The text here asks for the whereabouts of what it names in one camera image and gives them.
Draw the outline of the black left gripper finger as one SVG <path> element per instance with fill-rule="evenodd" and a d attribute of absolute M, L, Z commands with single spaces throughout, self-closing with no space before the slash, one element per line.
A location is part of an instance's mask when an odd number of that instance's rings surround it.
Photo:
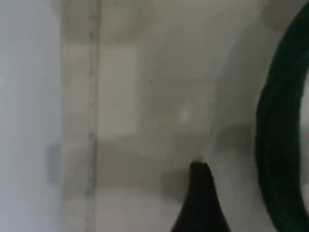
<path fill-rule="evenodd" d="M 207 163 L 194 161 L 190 164 L 187 195 L 171 230 L 173 232 L 230 231 Z"/>

